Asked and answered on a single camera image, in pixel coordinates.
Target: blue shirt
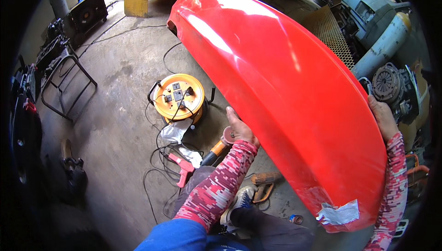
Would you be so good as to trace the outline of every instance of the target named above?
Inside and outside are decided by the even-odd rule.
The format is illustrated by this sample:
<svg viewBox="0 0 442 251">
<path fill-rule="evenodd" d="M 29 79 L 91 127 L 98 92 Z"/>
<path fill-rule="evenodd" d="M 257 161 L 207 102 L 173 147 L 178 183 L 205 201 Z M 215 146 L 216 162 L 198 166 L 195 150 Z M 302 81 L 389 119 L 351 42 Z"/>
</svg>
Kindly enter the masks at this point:
<svg viewBox="0 0 442 251">
<path fill-rule="evenodd" d="M 250 251 L 246 246 L 229 237 L 208 236 L 201 224 L 183 218 L 158 224 L 135 249 L 135 251 L 150 250 Z"/>
</svg>

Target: dark pants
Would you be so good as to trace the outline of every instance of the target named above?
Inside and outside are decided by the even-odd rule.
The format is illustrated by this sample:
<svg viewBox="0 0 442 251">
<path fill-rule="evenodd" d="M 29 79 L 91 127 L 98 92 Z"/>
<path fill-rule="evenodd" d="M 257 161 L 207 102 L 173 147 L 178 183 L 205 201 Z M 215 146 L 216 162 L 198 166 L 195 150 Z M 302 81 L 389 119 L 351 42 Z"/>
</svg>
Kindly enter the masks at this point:
<svg viewBox="0 0 442 251">
<path fill-rule="evenodd" d="M 214 169 L 213 166 L 202 166 L 195 170 L 175 202 L 172 217 L 184 204 L 193 188 L 207 178 Z M 254 238 L 252 239 L 238 240 L 251 250 L 308 251 L 313 243 L 314 236 L 308 228 L 268 215 L 256 208 L 235 209 L 232 211 L 230 219 L 235 227 L 253 233 Z"/>
</svg>

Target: metal stand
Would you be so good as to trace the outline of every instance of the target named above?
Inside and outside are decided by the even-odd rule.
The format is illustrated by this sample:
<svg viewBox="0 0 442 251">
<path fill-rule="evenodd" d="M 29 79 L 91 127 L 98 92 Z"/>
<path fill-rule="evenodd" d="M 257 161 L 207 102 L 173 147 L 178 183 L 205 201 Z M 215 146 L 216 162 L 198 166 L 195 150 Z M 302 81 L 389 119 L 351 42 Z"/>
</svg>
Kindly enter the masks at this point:
<svg viewBox="0 0 442 251">
<path fill-rule="evenodd" d="M 77 54 L 75 53 L 75 51 L 72 49 L 72 47 L 67 44 L 64 46 L 64 50 L 61 52 L 60 54 L 61 56 L 61 60 L 57 63 L 57 66 L 53 69 L 51 75 L 49 76 L 49 78 L 47 79 L 47 81 L 45 82 L 42 90 L 41 90 L 41 101 L 43 102 L 44 105 L 46 105 L 49 109 L 51 109 L 52 111 L 56 112 L 57 114 L 59 114 L 60 116 L 67 118 L 69 121 L 73 121 L 73 119 L 71 119 L 68 115 L 71 112 L 72 108 L 74 107 L 75 103 L 78 101 L 78 99 L 80 98 L 81 94 L 86 90 L 86 88 L 89 86 L 89 84 L 92 82 L 92 84 L 95 85 L 95 88 L 97 88 L 97 83 L 95 82 L 95 80 L 85 71 L 85 69 L 83 68 L 83 66 L 80 64 L 80 58 L 77 56 Z M 63 95 L 63 91 L 66 90 L 62 90 L 60 88 L 60 86 L 62 85 L 62 83 L 64 82 L 64 80 L 66 79 L 66 77 L 68 77 L 69 73 L 72 71 L 73 66 L 69 69 L 69 71 L 64 75 L 63 79 L 61 80 L 60 84 L 56 85 L 54 82 L 52 82 L 52 78 L 54 76 L 54 74 L 57 72 L 58 68 L 60 66 L 63 66 L 64 62 L 68 59 L 72 59 L 74 60 L 75 65 L 77 65 L 80 70 L 87 76 L 87 78 L 89 78 L 89 82 L 86 84 L 86 86 L 82 89 L 82 91 L 77 95 L 77 97 L 74 100 L 74 103 L 71 105 L 71 107 L 69 108 L 69 110 L 66 112 L 66 110 L 64 109 L 64 104 L 63 104 L 63 99 L 62 99 L 62 95 Z M 52 105 L 48 104 L 45 99 L 44 99 L 44 93 L 45 90 L 47 89 L 47 87 L 49 86 L 49 84 L 52 84 L 55 88 L 57 88 L 58 90 L 58 99 L 60 100 L 60 104 L 61 104 L 61 110 L 63 112 L 58 111 L 57 109 L 55 109 Z"/>
</svg>

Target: red car bumper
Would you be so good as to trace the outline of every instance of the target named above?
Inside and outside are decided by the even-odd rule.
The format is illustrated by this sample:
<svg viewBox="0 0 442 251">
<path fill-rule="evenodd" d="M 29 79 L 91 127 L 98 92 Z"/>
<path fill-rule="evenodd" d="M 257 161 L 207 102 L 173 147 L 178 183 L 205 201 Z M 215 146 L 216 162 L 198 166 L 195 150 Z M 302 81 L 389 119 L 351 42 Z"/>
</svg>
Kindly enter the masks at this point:
<svg viewBox="0 0 442 251">
<path fill-rule="evenodd" d="M 257 0 L 177 0 L 168 27 L 314 216 L 357 199 L 358 218 L 328 232 L 375 222 L 384 142 L 367 94 L 327 46 Z"/>
</svg>

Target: shoe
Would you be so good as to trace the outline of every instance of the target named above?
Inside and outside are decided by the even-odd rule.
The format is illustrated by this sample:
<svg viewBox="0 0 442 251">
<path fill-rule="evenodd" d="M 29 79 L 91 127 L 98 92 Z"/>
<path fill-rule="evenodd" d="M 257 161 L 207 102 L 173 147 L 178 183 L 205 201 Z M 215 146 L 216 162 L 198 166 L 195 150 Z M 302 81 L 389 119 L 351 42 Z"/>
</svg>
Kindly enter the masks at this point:
<svg viewBox="0 0 442 251">
<path fill-rule="evenodd" d="M 230 214 L 237 208 L 251 208 L 251 200 L 257 189 L 258 188 L 255 185 L 245 186 L 239 189 L 229 208 L 221 215 L 220 224 L 225 226 L 233 226 L 230 220 Z"/>
</svg>

